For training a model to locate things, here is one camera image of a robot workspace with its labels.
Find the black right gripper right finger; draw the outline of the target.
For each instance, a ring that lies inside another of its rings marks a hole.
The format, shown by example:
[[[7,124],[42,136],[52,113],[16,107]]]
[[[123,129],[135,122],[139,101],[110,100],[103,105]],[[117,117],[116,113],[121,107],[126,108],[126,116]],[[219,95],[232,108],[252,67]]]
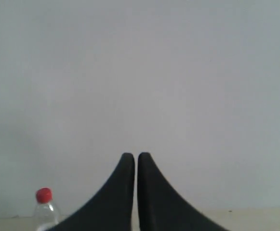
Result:
[[[142,231],[225,231],[190,205],[166,180],[150,153],[138,157],[137,203]]]

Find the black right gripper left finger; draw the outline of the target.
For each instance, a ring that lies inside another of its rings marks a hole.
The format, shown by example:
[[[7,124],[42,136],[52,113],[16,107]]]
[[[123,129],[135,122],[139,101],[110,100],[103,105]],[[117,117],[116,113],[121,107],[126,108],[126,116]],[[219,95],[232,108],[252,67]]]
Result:
[[[83,207],[50,230],[132,230],[134,176],[134,156],[131,153],[123,153],[101,189]]]

